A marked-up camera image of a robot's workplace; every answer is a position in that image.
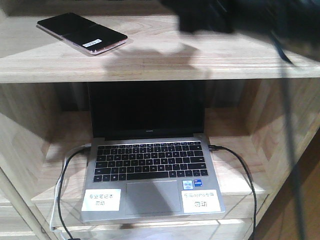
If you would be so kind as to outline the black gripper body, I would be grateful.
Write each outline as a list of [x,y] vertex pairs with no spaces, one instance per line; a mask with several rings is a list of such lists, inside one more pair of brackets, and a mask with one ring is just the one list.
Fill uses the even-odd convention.
[[318,0],[162,0],[178,16],[185,33],[243,32],[270,38],[280,57],[285,50],[312,60],[320,58]]

